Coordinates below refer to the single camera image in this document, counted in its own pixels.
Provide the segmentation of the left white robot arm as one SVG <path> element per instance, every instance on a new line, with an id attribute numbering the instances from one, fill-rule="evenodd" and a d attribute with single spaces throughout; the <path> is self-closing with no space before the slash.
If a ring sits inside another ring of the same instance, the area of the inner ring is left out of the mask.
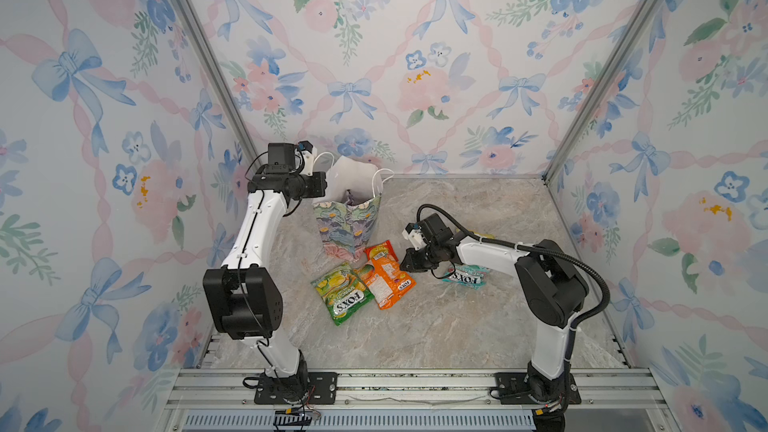
<path id="1" fill-rule="evenodd" d="M 321 198 L 326 187 L 324 172 L 256 175 L 248 184 L 246 213 L 230 252 L 203 277 L 216 330 L 256 349 L 272 379 L 294 378 L 306 368 L 302 352 L 280 331 L 284 303 L 269 273 L 272 247 L 289 203 Z"/>

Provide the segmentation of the green Fox's candy bag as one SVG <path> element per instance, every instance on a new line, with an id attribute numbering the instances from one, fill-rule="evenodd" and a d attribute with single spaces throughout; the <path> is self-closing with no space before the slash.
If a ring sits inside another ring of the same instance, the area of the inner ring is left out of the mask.
<path id="1" fill-rule="evenodd" d="M 343 324 L 374 299 L 348 262 L 337 265 L 311 284 L 336 326 Z"/>

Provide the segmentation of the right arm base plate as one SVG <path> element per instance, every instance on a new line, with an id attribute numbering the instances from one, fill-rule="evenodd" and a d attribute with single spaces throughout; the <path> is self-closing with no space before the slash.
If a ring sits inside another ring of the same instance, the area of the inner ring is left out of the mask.
<path id="1" fill-rule="evenodd" d="M 569 405 L 582 403 L 572 374 L 548 379 L 538 372 L 498 372 L 494 380 L 489 395 L 503 405 L 554 406 L 563 399 L 567 399 Z"/>

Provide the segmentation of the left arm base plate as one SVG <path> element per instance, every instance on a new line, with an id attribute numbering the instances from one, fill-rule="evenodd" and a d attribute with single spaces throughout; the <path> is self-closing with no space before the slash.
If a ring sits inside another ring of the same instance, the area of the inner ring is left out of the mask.
<path id="1" fill-rule="evenodd" d="M 336 401 L 338 374 L 335 372 L 300 372 L 287 378 L 272 378 L 262 373 L 256 377 L 256 405 L 333 405 Z"/>

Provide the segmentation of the teal Fox's candy bag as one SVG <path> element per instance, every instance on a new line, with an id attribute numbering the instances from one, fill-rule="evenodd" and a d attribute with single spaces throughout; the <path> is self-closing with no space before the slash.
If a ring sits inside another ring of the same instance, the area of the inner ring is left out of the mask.
<path id="1" fill-rule="evenodd" d="M 481 266 L 451 265 L 439 279 L 443 282 L 459 284 L 477 290 L 486 285 L 489 273 L 489 269 Z"/>

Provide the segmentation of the orange snack packet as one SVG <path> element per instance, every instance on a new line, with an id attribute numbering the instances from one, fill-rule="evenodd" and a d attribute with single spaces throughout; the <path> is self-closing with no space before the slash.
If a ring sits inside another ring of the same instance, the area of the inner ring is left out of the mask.
<path id="1" fill-rule="evenodd" d="M 356 276 L 373 294 L 380 310 L 390 309 L 416 286 L 412 276 L 400 268 L 389 240 L 365 249 L 367 261 Z"/>

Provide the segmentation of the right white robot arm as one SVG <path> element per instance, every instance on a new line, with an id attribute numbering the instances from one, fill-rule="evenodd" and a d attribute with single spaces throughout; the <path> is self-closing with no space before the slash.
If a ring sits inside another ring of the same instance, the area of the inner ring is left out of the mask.
<path id="1" fill-rule="evenodd" d="M 400 268 L 426 272 L 443 262 L 480 266 L 517 276 L 529 310 L 537 321 L 534 352 L 524 385 L 540 404 L 566 404 L 573 391 L 570 382 L 575 335 L 581 322 L 602 311 L 603 302 L 586 310 L 589 285 L 576 270 L 577 261 L 553 241 L 536 245 L 509 242 L 451 231 L 430 235 L 414 225 L 403 232 L 411 247 Z"/>

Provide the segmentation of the yellow snack packet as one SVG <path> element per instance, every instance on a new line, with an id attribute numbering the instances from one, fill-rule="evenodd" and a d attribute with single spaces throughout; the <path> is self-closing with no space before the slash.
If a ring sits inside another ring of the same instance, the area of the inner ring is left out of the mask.
<path id="1" fill-rule="evenodd" d="M 482 239 L 482 240 L 485 240 L 485 239 L 495 239 L 494 235 L 482 234 L 482 233 L 474 232 L 474 231 L 472 231 L 472 233 L 479 238 L 478 240 L 480 240 L 480 239 Z"/>

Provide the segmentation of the floral paper gift bag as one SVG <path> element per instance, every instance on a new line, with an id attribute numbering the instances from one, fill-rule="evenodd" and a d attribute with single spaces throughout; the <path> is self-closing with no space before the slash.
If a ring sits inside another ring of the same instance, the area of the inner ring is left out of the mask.
<path id="1" fill-rule="evenodd" d="M 339 157 L 327 170 L 325 195 L 312 200 L 323 248 L 327 255 L 359 262 L 373 236 L 380 210 L 384 183 L 394 176 L 389 168 Z M 348 207 L 342 204 L 350 189 L 367 202 Z"/>

